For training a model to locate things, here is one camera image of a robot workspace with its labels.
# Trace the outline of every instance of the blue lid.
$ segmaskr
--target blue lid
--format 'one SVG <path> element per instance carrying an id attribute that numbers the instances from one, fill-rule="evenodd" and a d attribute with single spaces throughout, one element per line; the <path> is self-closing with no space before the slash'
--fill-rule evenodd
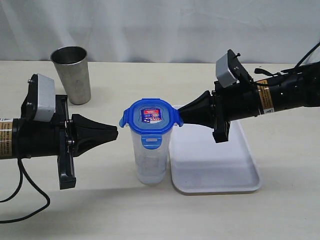
<path id="1" fill-rule="evenodd" d="M 165 134 L 178 124 L 184 124 L 179 111 L 160 98 L 143 98 L 123 112 L 119 125 L 126 124 L 140 135 Z"/>

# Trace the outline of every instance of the metal cup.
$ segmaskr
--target metal cup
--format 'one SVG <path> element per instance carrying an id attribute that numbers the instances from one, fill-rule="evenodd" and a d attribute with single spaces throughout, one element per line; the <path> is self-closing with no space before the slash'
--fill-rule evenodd
<path id="1" fill-rule="evenodd" d="M 91 88 L 87 51 L 80 46 L 64 46 L 55 50 L 50 59 L 69 101 L 74 105 L 89 102 Z"/>

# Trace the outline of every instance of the plastic container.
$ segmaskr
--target plastic container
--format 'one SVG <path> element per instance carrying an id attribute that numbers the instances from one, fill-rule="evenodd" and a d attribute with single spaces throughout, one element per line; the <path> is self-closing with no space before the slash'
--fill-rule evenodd
<path id="1" fill-rule="evenodd" d="M 123 112 L 119 125 L 131 129 L 139 181 L 160 183 L 166 174 L 172 128 L 183 125 L 179 111 L 159 98 L 143 98 Z"/>

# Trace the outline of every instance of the white backdrop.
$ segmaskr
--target white backdrop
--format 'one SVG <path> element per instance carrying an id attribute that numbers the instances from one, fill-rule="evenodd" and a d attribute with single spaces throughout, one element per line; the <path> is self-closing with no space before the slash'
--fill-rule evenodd
<path id="1" fill-rule="evenodd" d="M 0 60 L 296 63 L 319 40 L 319 0 L 0 0 Z"/>

